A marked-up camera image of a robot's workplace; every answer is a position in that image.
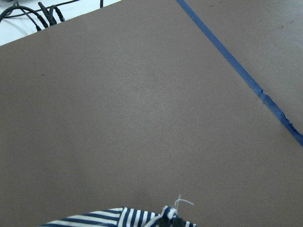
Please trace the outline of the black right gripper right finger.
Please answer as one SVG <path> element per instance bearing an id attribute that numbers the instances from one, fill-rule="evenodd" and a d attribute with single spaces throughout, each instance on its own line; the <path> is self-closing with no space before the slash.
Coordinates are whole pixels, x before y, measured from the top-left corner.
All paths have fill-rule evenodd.
<path id="1" fill-rule="evenodd" d="M 173 219 L 173 227 L 183 227 L 183 219 L 182 218 L 174 218 Z"/>

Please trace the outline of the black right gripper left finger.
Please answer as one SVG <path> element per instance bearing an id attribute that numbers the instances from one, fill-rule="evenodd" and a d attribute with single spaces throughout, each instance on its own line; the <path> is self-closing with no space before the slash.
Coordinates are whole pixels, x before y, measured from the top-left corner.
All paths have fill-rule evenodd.
<path id="1" fill-rule="evenodd" d="M 160 218 L 158 224 L 159 227 L 169 227 L 169 220 L 167 218 Z"/>

